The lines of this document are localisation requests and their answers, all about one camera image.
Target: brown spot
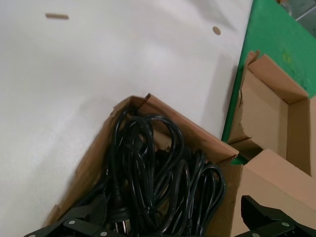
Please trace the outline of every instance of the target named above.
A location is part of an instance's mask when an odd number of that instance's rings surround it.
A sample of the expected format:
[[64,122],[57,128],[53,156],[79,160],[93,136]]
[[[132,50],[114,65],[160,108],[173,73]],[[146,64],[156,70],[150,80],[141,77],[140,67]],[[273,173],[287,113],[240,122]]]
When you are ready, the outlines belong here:
[[218,36],[221,34],[221,30],[220,30],[218,27],[216,27],[216,26],[213,27],[213,31],[214,31],[214,33],[217,34]]
[[69,16],[66,14],[46,13],[45,16],[47,18],[54,18],[54,19],[63,19],[63,20],[69,19]]

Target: green surface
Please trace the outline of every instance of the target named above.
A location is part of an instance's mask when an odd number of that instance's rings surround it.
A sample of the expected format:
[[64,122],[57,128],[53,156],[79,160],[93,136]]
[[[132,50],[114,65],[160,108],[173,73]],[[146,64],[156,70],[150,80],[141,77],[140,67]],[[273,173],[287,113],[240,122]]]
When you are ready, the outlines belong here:
[[[242,68],[250,51],[269,55],[310,95],[316,94],[316,39],[275,0],[254,0],[241,52],[222,140],[227,142],[240,87]],[[235,163],[244,163],[242,158]]]

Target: coiled cable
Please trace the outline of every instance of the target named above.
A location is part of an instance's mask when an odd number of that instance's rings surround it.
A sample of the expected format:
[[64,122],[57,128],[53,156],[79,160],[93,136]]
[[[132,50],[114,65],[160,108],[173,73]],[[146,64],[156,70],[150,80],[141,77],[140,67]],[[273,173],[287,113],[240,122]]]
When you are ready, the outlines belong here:
[[[156,150],[156,123],[169,131],[167,150]],[[105,193],[107,222],[129,218],[129,236],[203,236],[225,196],[221,169],[206,163],[202,150],[186,147],[179,128],[163,116],[124,110],[105,160],[107,168],[91,193]]]

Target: white surface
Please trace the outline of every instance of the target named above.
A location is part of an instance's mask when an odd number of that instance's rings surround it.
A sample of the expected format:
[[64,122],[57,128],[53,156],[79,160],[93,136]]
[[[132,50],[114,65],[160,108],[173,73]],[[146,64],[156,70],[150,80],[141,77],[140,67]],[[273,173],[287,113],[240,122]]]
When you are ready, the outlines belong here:
[[150,92],[220,138],[251,2],[1,1],[1,236],[41,226],[129,95]]

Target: open cardboard box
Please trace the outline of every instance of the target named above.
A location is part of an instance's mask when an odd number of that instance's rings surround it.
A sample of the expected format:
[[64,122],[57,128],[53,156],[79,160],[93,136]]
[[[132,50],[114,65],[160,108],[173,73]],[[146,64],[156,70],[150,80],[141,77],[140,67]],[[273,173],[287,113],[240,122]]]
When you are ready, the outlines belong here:
[[267,55],[251,52],[246,60],[228,143],[251,159],[271,149],[315,176],[316,97]]
[[[160,114],[173,120],[182,131],[187,145],[194,150],[203,149],[212,162],[222,166],[227,180],[227,194],[209,224],[207,236],[235,236],[248,230],[240,215],[242,195],[251,195],[262,205],[281,208],[301,224],[316,229],[316,186],[311,177],[271,151],[260,153],[258,158],[255,158],[245,167],[230,165],[230,161],[238,154],[237,150],[207,133],[152,95],[148,95],[146,98],[132,96],[115,106],[82,158],[66,195],[59,205],[54,206],[45,225],[57,221],[73,203],[97,182],[101,173],[104,153],[111,142],[114,123],[120,111],[130,104],[137,106],[141,113]],[[159,130],[159,127],[156,129],[167,135],[164,130]],[[289,177],[290,184],[284,183],[287,176],[278,175],[277,168],[272,171],[269,170],[268,166],[271,163],[266,162],[269,159],[273,162],[274,167],[282,166],[285,170],[289,169],[286,175],[295,173],[295,177]],[[266,164],[266,170],[260,169],[262,167],[260,162]],[[274,174],[275,179],[267,174],[267,170],[269,170],[269,174],[270,172]],[[298,189],[295,190],[292,184],[297,184]]]

